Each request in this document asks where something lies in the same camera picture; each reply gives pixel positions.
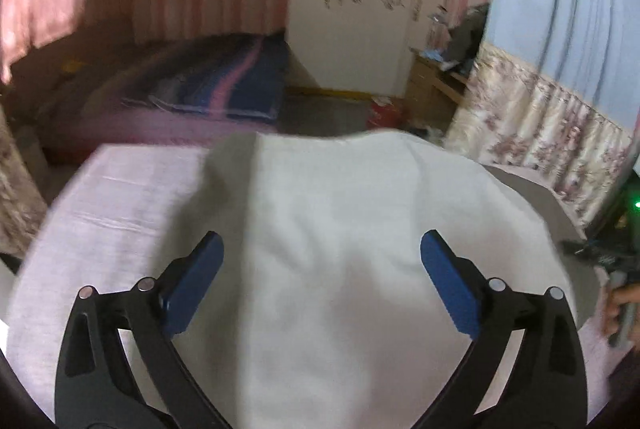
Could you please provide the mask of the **person's right hand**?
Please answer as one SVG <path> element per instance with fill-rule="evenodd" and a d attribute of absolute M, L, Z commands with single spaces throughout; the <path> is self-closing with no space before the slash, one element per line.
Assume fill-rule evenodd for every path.
<path fill-rule="evenodd" d="M 635 303 L 638 305 L 640 299 L 639 285 L 627 285 L 620 288 L 609 288 L 606 294 L 602 331 L 605 336 L 612 336 L 620 329 L 618 317 L 620 310 L 627 303 Z"/>

